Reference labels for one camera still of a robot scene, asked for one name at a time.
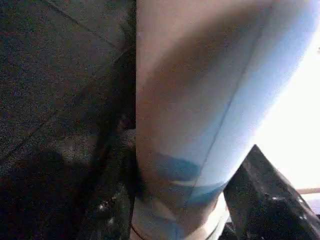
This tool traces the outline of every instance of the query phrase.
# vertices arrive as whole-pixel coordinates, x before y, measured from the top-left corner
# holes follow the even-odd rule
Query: black object
[[[320,220],[256,145],[224,196],[239,240],[320,239]]]
[[[135,131],[116,139],[83,220],[78,240],[128,240],[134,209],[137,166]]]

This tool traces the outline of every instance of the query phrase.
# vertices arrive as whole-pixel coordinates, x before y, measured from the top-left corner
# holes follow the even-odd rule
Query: white cylindrical object
[[[217,224],[204,226],[220,206],[218,196],[253,146],[318,23],[317,0],[266,2],[212,26],[204,17],[207,26],[193,35],[185,31],[162,55],[152,53],[160,60],[150,60],[149,70],[148,56],[139,53],[144,41],[138,40],[142,190],[132,226],[143,239],[201,240],[215,229]]]

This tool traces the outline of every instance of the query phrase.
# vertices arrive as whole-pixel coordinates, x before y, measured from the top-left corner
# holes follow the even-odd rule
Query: black plastic part
[[[88,204],[78,240],[128,240],[136,194],[135,131],[118,137]]]
[[[256,145],[224,196],[240,240],[320,239],[320,220]]]

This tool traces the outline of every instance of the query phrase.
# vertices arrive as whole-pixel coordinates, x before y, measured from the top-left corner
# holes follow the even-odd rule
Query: light blue cylinder
[[[205,223],[297,69],[319,2],[275,1],[250,19],[238,22],[209,58],[199,51],[182,64],[174,55],[165,59],[137,95],[142,187],[132,226],[143,239],[187,239]]]

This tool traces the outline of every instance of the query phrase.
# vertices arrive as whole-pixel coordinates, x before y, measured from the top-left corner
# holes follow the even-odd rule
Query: bright light
[[[320,27],[256,143],[296,189],[320,188]]]

